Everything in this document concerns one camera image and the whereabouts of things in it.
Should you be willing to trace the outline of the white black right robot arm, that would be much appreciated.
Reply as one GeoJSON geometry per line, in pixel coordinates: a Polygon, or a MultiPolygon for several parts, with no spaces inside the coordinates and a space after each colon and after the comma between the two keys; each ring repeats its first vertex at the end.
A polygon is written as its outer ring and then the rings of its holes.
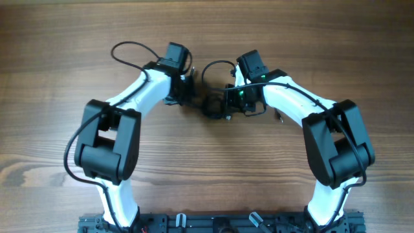
{"type": "Polygon", "coordinates": [[[351,100],[324,99],[295,83],[284,71],[270,71],[257,50],[237,58],[233,75],[235,83],[226,90],[232,107],[246,113],[262,102],[302,128],[307,161],[316,178],[305,213],[315,231],[336,227],[349,192],[367,182],[366,170],[375,161],[357,105],[351,100]]]}

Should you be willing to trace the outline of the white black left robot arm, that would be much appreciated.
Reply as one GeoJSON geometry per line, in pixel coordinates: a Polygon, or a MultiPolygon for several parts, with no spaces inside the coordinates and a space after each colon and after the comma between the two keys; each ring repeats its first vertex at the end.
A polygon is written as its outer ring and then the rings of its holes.
{"type": "Polygon", "coordinates": [[[132,193],[130,177],[140,149],[141,123],[159,102],[182,105],[193,95],[192,55],[178,43],[168,45],[140,67],[140,76],[120,94],[106,100],[90,100],[82,124],[69,140],[64,153],[66,172],[75,180],[94,185],[100,192],[104,213],[79,231],[135,232],[140,208],[132,193]]]}

